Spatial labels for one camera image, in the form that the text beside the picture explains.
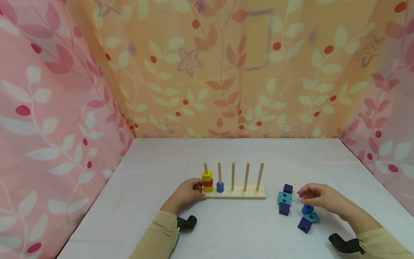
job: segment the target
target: purple cube block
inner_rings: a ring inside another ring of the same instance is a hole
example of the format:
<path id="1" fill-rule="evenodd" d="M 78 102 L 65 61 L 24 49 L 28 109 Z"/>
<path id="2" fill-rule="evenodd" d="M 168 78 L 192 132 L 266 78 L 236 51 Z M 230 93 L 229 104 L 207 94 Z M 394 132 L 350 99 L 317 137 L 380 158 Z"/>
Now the purple cube block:
<path id="1" fill-rule="evenodd" d="M 281 202 L 280 204 L 279 204 L 279 214 L 282 214 L 282 215 L 285 215 L 285 216 L 288 216 L 289 215 L 289 204 L 286 204 L 286 203 L 283 203 L 283 202 Z"/>
<path id="2" fill-rule="evenodd" d="M 293 186 L 291 186 L 289 184 L 285 184 L 285 186 L 283 187 L 283 192 L 287 192 L 287 193 L 291 194 L 293 192 Z"/>
<path id="3" fill-rule="evenodd" d="M 299 222 L 298 228 L 300 230 L 302 230 L 305 233 L 308 233 L 309 230 L 311 229 L 312 226 L 312 222 L 308 221 L 305 218 L 302 218 L 301 221 Z"/>

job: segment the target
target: sleeve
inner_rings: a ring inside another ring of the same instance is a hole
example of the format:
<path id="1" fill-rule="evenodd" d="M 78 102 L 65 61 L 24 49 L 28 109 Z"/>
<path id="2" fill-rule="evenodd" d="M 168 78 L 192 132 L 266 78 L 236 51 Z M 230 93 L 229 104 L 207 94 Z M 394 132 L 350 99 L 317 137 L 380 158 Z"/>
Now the sleeve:
<path id="1" fill-rule="evenodd" d="M 159 211 L 129 259 L 168 259 L 178 235 L 177 215 Z"/>
<path id="2" fill-rule="evenodd" d="M 385 228 L 368 231 L 356 237 L 366 252 L 361 256 L 362 259 L 414 259 L 413 254 Z"/>

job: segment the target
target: curtain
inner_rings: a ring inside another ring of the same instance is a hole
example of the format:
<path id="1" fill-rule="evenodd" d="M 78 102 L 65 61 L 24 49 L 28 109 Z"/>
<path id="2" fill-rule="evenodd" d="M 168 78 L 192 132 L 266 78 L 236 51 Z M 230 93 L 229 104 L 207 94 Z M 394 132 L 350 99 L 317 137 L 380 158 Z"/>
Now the curtain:
<path id="1" fill-rule="evenodd" d="M 412 1 L 0 10 L 2 257 L 54 257 L 134 136 L 340 138 L 414 214 Z"/>
<path id="2" fill-rule="evenodd" d="M 55 258 L 133 135 L 64 2 L 0 0 L 0 46 L 0 257 Z"/>

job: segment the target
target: hand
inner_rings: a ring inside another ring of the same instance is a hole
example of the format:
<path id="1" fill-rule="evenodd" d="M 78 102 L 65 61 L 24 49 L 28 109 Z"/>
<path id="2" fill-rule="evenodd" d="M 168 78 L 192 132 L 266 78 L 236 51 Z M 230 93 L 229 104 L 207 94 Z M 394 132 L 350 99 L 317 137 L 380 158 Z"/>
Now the hand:
<path id="1" fill-rule="evenodd" d="M 337 190 L 326 184 L 307 184 L 297 192 L 302 203 L 322 207 L 348 221 L 353 212 L 360 209 Z"/>
<path id="2" fill-rule="evenodd" d="M 185 180 L 168 198 L 161 210 L 178 215 L 183 206 L 192 201 L 206 199 L 206 195 L 201 190 L 202 180 L 200 178 Z"/>

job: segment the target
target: block with hole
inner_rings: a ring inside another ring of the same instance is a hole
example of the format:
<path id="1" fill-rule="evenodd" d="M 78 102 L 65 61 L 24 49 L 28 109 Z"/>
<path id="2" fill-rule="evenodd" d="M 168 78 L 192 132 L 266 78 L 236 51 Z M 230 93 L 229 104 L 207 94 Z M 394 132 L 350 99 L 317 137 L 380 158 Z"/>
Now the block with hole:
<path id="1" fill-rule="evenodd" d="M 312 205 L 305 204 L 302 207 L 302 214 L 311 214 L 312 212 L 313 212 L 313 206 Z"/>
<path id="2" fill-rule="evenodd" d="M 293 186 L 291 186 L 289 184 L 285 184 L 283 186 L 283 192 L 291 194 L 293 192 Z"/>
<path id="3" fill-rule="evenodd" d="M 210 170 L 203 171 L 201 180 L 203 180 L 203 192 L 212 192 L 214 190 L 213 173 Z"/>
<path id="4" fill-rule="evenodd" d="M 280 192 L 279 192 L 279 197 L 283 197 L 283 198 L 286 198 L 286 199 L 291 200 L 291 199 L 292 199 L 292 194 L 289 194 L 289 193 L 287 193 L 287 192 L 282 192 L 282 191 L 280 191 Z"/>
<path id="5" fill-rule="evenodd" d="M 223 182 L 221 182 L 221 185 L 220 185 L 220 182 L 217 182 L 217 188 L 216 188 L 216 190 L 217 190 L 219 193 L 224 192 L 224 183 L 223 183 Z"/>
<path id="6" fill-rule="evenodd" d="M 288 216 L 289 215 L 289 212 L 290 212 L 290 206 L 289 206 L 289 204 L 286 204 L 286 203 L 281 202 L 279 204 L 279 214 Z"/>
<path id="7" fill-rule="evenodd" d="M 305 214 L 305 215 L 303 215 L 303 217 L 306 218 L 308 221 L 310 221 L 312 223 L 320 222 L 320 218 L 318 217 L 318 215 L 315 212 L 310 213 L 310 214 Z"/>
<path id="8" fill-rule="evenodd" d="M 298 228 L 305 233 L 308 233 L 311 227 L 312 222 L 308 221 L 306 218 L 302 218 L 298 225 Z"/>
<path id="9" fill-rule="evenodd" d="M 277 203 L 278 204 L 280 204 L 280 203 L 286 203 L 289 206 L 292 205 L 292 201 L 290 199 L 288 199 L 288 198 L 283 197 L 283 196 L 279 196 L 279 198 L 277 198 Z"/>

